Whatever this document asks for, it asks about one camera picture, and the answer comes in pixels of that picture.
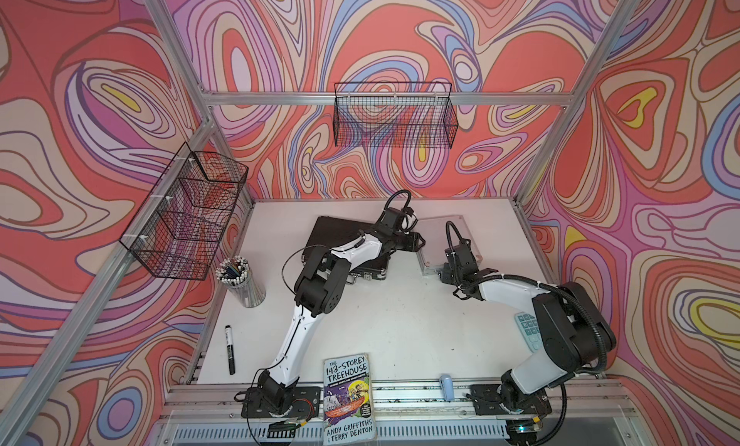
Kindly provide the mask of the silver aluminium poker case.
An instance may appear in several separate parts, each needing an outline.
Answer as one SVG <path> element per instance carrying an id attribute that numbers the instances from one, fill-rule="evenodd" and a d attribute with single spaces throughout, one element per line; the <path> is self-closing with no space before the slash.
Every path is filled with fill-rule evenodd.
<path id="1" fill-rule="evenodd" d="M 483 261 L 483 255 L 481 255 L 472 238 L 464 216 L 449 215 L 422 219 L 416 224 L 414 231 L 425 241 L 425 245 L 416 253 L 421 274 L 423 274 L 423 276 L 434 276 L 435 274 L 438 274 L 446 263 L 446 255 L 444 251 L 445 249 L 448 249 L 446 241 L 447 222 L 453 222 L 453 224 L 457 226 L 462 237 L 470 241 L 471 250 L 476 263 L 480 265 Z"/>

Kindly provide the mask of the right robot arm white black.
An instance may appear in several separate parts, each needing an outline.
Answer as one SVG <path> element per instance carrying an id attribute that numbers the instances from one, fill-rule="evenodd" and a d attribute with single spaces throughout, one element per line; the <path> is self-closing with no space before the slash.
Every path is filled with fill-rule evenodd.
<path id="1" fill-rule="evenodd" d="M 461 301 L 500 303 L 535 318 L 542 347 L 501 376 L 497 397 L 505 411 L 518 413 L 547 387 L 605 371 L 616 337 L 580 284 L 551 285 L 481 270 L 454 252 L 447 255 L 441 280 L 455 287 L 453 295 Z"/>

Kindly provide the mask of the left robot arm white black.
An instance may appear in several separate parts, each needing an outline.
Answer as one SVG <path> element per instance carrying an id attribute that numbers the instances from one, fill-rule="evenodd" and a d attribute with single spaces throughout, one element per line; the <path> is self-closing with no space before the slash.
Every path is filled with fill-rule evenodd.
<path id="1" fill-rule="evenodd" d="M 293 286 L 295 308 L 281 349 L 256 377 L 256 394 L 270 407 L 286 411 L 292 403 L 316 327 L 336 309 L 351 272 L 395 251 L 418 251 L 425 241 L 414 231 L 416 224 L 416 216 L 403 212 L 382 216 L 344 245 L 313 248 Z"/>

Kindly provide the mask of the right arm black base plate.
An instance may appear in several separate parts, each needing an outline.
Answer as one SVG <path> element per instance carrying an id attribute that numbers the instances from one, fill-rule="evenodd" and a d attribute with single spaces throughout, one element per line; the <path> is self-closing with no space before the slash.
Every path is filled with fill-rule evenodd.
<path id="1" fill-rule="evenodd" d="M 505 372 L 499 384 L 472 384 L 466 399 L 472 401 L 477 415 L 514 415 L 545 417 L 552 413 L 543 388 L 525 394 L 516 385 L 512 371 Z"/>

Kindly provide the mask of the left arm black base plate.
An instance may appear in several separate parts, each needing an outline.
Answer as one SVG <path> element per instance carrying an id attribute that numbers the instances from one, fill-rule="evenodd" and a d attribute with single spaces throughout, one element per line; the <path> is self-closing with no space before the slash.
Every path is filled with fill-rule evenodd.
<path id="1" fill-rule="evenodd" d="M 311 420 L 319 413 L 322 392 L 323 389 L 315 385 L 276 382 L 265 370 L 260 372 L 253 386 L 238 392 L 234 399 L 242 403 L 241 417 L 245 419 Z"/>

